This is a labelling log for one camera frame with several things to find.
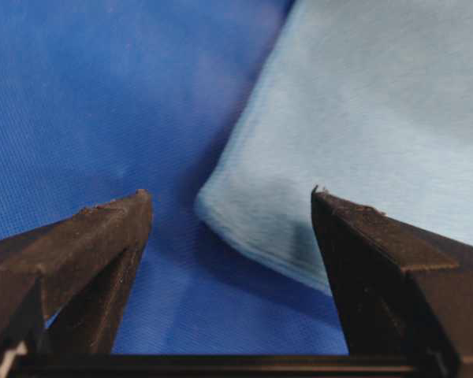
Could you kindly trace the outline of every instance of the black plastic part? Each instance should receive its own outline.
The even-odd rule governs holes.
[[[326,192],[312,193],[312,220],[351,354],[473,377],[473,246]]]
[[[417,377],[403,358],[349,356],[33,356],[11,378],[65,377]]]

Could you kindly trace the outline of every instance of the textured fabric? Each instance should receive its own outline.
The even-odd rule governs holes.
[[[197,209],[328,293],[316,184],[473,244],[473,1],[295,4]]]
[[[116,352],[346,351],[331,298],[242,258],[193,213],[288,9],[0,0],[0,238],[153,194]]]

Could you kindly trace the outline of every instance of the dark blue background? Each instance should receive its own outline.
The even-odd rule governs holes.
[[[119,353],[344,353],[333,301],[199,222],[290,4],[0,1],[0,239],[146,188]]]

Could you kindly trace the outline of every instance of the light blue cloth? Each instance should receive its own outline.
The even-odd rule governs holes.
[[[296,3],[196,208],[328,292],[316,184],[473,245],[473,1]]]

